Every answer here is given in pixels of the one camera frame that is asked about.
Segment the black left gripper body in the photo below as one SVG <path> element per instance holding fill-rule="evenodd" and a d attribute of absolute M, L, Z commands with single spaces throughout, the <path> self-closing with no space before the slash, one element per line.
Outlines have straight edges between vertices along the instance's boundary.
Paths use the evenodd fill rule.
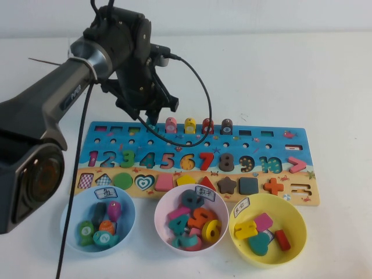
<path fill-rule="evenodd" d="M 116 70 L 116 79 L 108 79 L 101 84 L 102 91 L 111 93 L 116 106 L 125 111 L 133 120 L 140 112 L 169 108 L 175 112 L 179 105 L 178 98 L 172 96 L 158 76 L 155 67 L 167 66 L 164 58 L 148 58 L 144 63 L 138 59 L 129 59 Z"/>

